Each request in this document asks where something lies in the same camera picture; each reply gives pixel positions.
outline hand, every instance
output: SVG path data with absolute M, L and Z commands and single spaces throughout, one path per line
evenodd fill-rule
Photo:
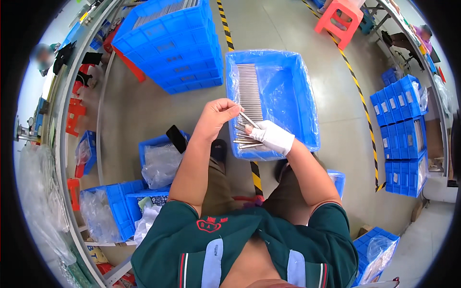
M 192 136 L 205 140 L 211 145 L 211 142 L 218 137 L 224 123 L 237 117 L 240 111 L 244 111 L 244 109 L 227 98 L 208 102 L 203 108 Z
M 251 138 L 256 139 L 262 143 L 263 146 L 270 150 L 274 150 L 277 153 L 286 156 L 291 150 L 295 136 L 290 132 L 284 130 L 280 126 L 276 125 L 270 120 L 264 120 L 262 122 L 256 122 L 258 128 L 253 128 L 251 125 L 245 126 L 245 132 L 250 135 Z

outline white glove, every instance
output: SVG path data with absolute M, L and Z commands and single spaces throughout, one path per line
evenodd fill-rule
M 262 148 L 262 150 L 266 151 L 274 150 L 283 156 L 286 156 L 288 152 L 290 152 L 293 141 L 295 140 L 295 136 L 293 134 L 284 130 L 270 120 L 256 122 L 256 124 L 260 129 L 253 128 L 251 125 L 246 125 L 245 130 L 247 134 L 249 133 L 251 138 L 264 143 L 263 146 L 259 146 L 257 148 Z

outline pink plastic stool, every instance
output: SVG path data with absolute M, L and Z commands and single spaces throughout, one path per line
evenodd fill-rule
M 347 16 L 352 18 L 352 22 L 346 22 L 342 20 L 336 14 L 336 10 L 341 10 Z M 335 24 L 331 22 L 331 18 L 335 19 L 342 25 L 346 26 L 347 30 L 342 31 Z M 354 6 L 347 0 L 333 0 L 333 2 L 328 6 L 322 18 L 320 18 L 317 26 L 315 26 L 314 31 L 320 33 L 323 28 L 329 30 L 331 33 L 336 35 L 341 41 L 338 44 L 338 48 L 344 50 L 349 44 L 354 32 L 359 27 L 360 22 L 363 19 L 363 12 Z

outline green polo shirt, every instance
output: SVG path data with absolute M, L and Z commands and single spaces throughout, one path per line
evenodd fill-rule
M 318 207 L 308 226 L 292 225 L 262 207 L 199 218 L 180 201 L 167 202 L 131 257 L 139 287 L 218 288 L 254 234 L 266 243 L 272 263 L 288 283 L 344 288 L 353 283 L 357 251 L 344 209 Z

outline purple shirt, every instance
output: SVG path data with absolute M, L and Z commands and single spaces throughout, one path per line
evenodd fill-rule
M 431 40 L 424 40 L 423 39 L 423 36 L 422 36 L 422 31 L 423 29 L 421 27 L 416 27 L 414 26 L 414 29 L 416 30 L 416 35 L 418 35 L 419 37 L 421 37 L 421 40 L 424 42 L 424 45 L 426 46 L 427 50 L 429 50 L 429 54 L 432 53 L 432 44 L 431 44 Z

